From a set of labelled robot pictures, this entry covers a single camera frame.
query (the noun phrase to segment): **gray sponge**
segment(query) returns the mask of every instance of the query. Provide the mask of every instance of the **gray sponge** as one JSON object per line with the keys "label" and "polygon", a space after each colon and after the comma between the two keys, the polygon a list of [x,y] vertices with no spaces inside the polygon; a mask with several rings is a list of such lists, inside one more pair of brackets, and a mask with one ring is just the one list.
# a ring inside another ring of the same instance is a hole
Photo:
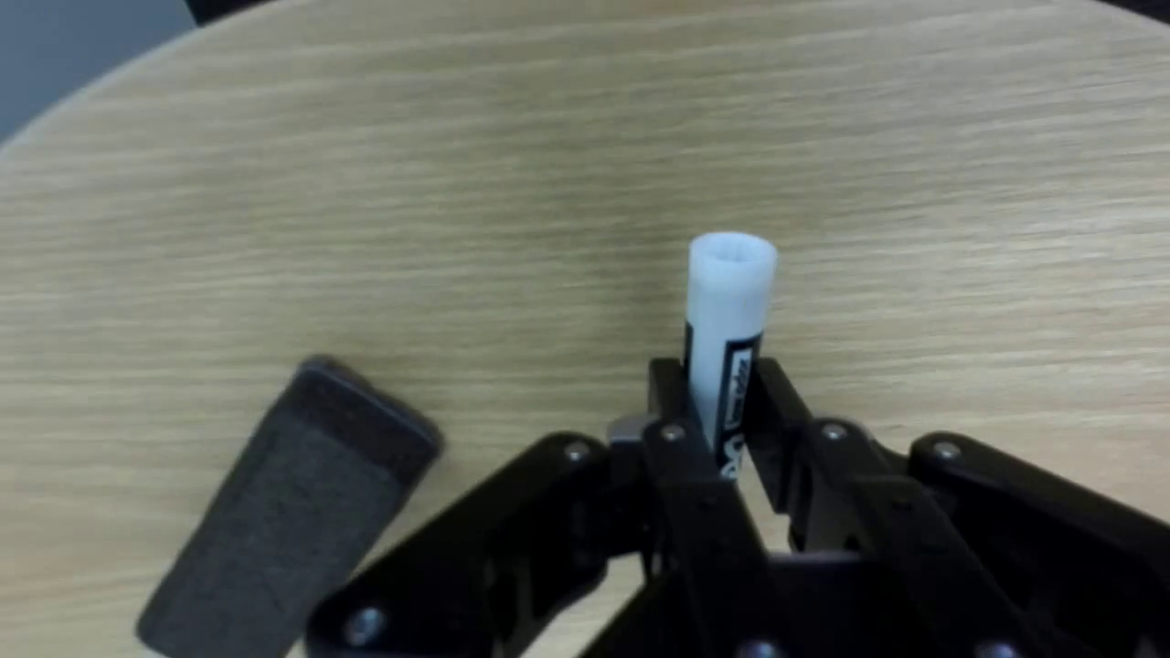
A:
{"label": "gray sponge", "polygon": [[399,516],[441,438],[408,404],[309,358],[258,420],[140,618],[167,658],[282,658]]}

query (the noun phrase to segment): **wooden table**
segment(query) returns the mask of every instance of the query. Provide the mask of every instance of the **wooden table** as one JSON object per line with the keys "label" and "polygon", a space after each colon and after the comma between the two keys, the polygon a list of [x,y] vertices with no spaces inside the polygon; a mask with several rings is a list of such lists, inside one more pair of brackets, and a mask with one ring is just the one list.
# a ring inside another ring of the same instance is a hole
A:
{"label": "wooden table", "polygon": [[154,49],[0,154],[0,648],[143,655],[309,352],[451,433],[385,543],[600,433],[714,227],[782,243],[815,409],[1170,516],[1166,103],[1170,31],[1077,0],[288,0]]}

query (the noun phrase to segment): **table surface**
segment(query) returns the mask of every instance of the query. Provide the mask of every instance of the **table surface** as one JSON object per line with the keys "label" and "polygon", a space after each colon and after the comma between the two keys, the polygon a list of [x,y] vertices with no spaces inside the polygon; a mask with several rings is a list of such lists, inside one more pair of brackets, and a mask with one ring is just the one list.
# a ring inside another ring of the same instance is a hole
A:
{"label": "table surface", "polygon": [[1170,516],[1166,103],[1170,31],[1077,0],[286,0],[160,48],[0,154],[3,655],[143,655],[303,353],[451,433],[385,543],[600,433],[714,227],[782,243],[815,409]]}

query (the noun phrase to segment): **white cylinder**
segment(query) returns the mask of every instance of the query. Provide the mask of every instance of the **white cylinder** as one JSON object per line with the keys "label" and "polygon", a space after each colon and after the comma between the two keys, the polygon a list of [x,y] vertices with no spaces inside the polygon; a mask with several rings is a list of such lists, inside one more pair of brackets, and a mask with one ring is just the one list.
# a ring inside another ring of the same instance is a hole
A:
{"label": "white cylinder", "polygon": [[691,241],[688,352],[691,404],[721,472],[741,463],[741,404],[761,353],[780,250],[758,233],[698,233]]}

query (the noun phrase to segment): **small white object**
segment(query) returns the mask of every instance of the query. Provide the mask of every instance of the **small white object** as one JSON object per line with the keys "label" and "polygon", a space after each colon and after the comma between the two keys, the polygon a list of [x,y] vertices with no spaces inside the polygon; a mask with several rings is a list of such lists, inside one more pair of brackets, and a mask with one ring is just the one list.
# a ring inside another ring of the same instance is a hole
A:
{"label": "small white object", "polygon": [[780,250],[758,233],[717,231],[691,241],[683,365],[702,433],[726,480],[741,463],[741,400],[776,269]]}

